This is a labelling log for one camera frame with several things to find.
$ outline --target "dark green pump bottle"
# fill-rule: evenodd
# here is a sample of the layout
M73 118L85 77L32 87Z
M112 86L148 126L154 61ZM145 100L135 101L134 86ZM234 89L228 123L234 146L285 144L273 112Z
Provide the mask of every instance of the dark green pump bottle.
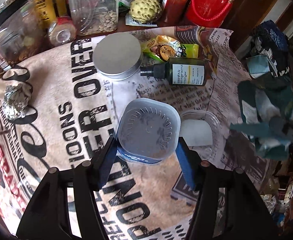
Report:
M204 61L198 58L170 57L166 63L141 67L140 75L167 79L170 85L204 86Z

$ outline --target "jar lid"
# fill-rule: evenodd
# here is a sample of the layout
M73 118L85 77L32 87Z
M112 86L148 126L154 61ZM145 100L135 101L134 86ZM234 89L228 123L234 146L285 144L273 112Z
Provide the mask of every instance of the jar lid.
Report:
M0 13L0 26L9 19L17 10L27 3L28 0L15 0Z
M114 33L106 36L97 44L93 52L96 69L116 81L136 73L142 57L140 43L130 33Z

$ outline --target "red rope handle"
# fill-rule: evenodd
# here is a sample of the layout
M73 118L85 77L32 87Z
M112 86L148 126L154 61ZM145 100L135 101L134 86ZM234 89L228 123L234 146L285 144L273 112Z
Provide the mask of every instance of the red rope handle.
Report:
M203 18L200 14L198 14L198 12L196 11L196 8L195 8L195 2L194 0L191 0L191 5L192 5L192 8L193 8L193 11L195 13L195 15L202 21L205 21L205 22L210 22L210 21L214 21L216 19L218 19L222 14L225 13L225 11L230 7L231 3L233 2L233 0L229 0L227 2L227 4L224 6L224 8L214 17L211 17L211 18Z

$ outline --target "blue gripper pad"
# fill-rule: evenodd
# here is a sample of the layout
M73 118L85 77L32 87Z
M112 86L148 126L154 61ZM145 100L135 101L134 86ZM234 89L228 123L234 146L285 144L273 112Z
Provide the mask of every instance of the blue gripper pad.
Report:
M109 137L107 143L101 153L102 160L97 161L97 165L94 165L98 169L99 180L97 182L99 189L107 183L111 168L117 155L117 140L114 137Z
M186 184L195 190L198 184L198 171L201 158L197 152L192 151L186 145L183 137L179 137L179 141L175 150L177 159L181 166L181 170Z

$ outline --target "round metal tin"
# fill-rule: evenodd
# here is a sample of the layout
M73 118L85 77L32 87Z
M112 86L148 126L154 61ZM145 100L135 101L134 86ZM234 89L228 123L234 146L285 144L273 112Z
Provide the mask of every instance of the round metal tin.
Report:
M114 33L103 38L95 47L93 62L106 77L120 81L132 76L143 59L137 38L129 33Z

